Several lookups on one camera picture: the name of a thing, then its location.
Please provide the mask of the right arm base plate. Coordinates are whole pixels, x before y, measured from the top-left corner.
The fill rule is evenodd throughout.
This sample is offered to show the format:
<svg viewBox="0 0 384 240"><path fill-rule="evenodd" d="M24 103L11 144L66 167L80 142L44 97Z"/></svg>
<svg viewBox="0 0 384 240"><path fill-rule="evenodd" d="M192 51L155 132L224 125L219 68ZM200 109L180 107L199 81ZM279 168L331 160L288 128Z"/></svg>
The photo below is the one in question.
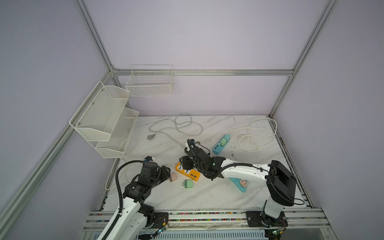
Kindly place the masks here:
<svg viewBox="0 0 384 240"><path fill-rule="evenodd" d="M248 211L246 212L246 219L249 227L286 228L288 226L284 212L281 212L279 217L275 219L263 211Z"/></svg>

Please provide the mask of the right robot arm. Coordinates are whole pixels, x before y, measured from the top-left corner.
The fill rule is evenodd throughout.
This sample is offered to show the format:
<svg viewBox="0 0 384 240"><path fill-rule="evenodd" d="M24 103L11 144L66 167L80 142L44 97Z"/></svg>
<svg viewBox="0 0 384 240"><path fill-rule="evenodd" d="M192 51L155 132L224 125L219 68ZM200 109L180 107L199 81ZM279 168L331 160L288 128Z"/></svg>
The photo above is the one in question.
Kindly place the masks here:
<svg viewBox="0 0 384 240"><path fill-rule="evenodd" d="M285 207L295 203L297 178L279 161L272 160L268 165L257 165L236 162L224 157L212 157L201 149L201 145L193 139L186 141L186 155L179 159L183 169L197 170L205 178L237 178L250 182L258 182L268 188L262 217L267 221L275 221L282 215Z"/></svg>

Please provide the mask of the orange power strip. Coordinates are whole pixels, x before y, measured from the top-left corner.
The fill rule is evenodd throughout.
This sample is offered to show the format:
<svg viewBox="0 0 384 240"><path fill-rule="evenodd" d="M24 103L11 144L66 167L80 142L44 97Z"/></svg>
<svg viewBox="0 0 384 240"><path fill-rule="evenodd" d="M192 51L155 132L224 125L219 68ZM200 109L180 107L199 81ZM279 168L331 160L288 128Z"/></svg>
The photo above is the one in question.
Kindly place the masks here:
<svg viewBox="0 0 384 240"><path fill-rule="evenodd" d="M195 169L185 170L181 163L178 163L175 166L175 170L176 170L176 172L182 174L185 177L188 177L189 179L191 179L195 182L197 182L201 176L201 173L196 171Z"/></svg>

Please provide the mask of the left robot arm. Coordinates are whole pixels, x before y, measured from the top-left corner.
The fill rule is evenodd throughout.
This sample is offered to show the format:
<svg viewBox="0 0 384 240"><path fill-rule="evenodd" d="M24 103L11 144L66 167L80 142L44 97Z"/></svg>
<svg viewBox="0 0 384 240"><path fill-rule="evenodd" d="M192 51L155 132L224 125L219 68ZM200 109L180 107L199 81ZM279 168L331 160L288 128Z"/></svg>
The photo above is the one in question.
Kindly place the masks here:
<svg viewBox="0 0 384 240"><path fill-rule="evenodd" d="M124 167L134 163L142 165L141 172L122 191L119 173ZM133 160L122 164L115 174L119 207L98 239L152 240L163 233L169 227L169 215L164 214L163 220L157 222L154 207L145 204L145 200L154 187L167 181L170 176L170 168L159 166L152 160Z"/></svg>

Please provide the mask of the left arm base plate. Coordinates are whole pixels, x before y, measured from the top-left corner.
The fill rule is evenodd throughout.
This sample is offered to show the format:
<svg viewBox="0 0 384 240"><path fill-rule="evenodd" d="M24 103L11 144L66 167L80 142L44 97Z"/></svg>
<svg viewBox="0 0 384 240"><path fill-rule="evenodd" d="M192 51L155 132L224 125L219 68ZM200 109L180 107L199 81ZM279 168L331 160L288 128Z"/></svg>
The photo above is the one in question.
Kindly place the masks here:
<svg viewBox="0 0 384 240"><path fill-rule="evenodd" d="M155 212L150 215L146 215L145 229L160 229L163 224L167 224L169 221L169 213Z"/></svg>

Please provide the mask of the green adapter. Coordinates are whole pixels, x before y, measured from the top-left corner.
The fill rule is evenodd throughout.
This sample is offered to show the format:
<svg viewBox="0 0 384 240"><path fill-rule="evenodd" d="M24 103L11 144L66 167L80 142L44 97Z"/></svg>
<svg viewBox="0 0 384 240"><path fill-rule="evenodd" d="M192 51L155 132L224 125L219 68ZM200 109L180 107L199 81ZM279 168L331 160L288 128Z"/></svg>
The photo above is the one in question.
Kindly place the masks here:
<svg viewBox="0 0 384 240"><path fill-rule="evenodd" d="M191 189L194 187L194 181L193 180L184 180L182 182L182 186L185 188L185 189Z"/></svg>

